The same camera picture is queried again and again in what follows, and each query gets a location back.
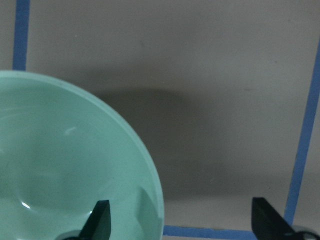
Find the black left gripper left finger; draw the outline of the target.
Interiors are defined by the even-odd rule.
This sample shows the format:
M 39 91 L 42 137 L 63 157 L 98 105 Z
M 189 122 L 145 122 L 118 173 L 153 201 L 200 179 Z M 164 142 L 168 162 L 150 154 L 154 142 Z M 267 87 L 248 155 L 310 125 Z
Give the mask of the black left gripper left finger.
M 109 200 L 99 200 L 75 240 L 109 240 L 111 208 Z

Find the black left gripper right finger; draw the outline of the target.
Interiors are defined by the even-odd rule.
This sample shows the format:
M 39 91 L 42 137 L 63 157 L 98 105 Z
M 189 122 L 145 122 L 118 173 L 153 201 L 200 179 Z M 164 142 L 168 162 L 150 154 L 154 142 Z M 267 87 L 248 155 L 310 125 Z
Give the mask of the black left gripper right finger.
M 263 197 L 252 198 L 251 229 L 257 240 L 300 239 L 300 235 Z

